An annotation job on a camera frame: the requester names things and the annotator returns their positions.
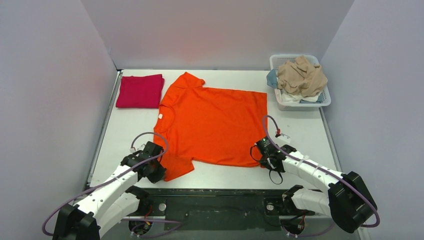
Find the orange t-shirt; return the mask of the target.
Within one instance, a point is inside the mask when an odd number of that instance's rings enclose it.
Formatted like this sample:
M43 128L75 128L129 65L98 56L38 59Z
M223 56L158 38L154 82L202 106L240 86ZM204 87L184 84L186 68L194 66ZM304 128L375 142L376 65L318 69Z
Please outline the orange t-shirt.
M169 182L194 170L194 161L253 168L260 153L251 146L265 136L267 94L212 88L188 72L167 89L154 127L155 144L167 147L161 164Z

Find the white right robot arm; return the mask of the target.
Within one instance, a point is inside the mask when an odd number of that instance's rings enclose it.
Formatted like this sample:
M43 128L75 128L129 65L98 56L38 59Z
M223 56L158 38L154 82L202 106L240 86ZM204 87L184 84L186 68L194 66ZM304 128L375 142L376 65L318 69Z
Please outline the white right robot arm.
M331 217L347 233L358 228L375 228L381 218L378 207L362 177L354 171L343 173L322 166L290 145L278 146L267 136L257 141L250 152L261 154L260 166L301 178L316 189L294 185L282 194L286 213L302 217L315 213Z

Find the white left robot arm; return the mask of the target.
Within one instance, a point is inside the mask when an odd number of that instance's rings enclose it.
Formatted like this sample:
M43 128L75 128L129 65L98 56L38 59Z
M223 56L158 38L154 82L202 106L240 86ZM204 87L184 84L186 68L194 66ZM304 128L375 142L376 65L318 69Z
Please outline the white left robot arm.
M151 141L142 150L123 158L112 175L100 187L74 205L58 211L54 240L99 240L126 216L149 214L149 194L135 184L142 178L156 183L165 178L160 163L164 148Z

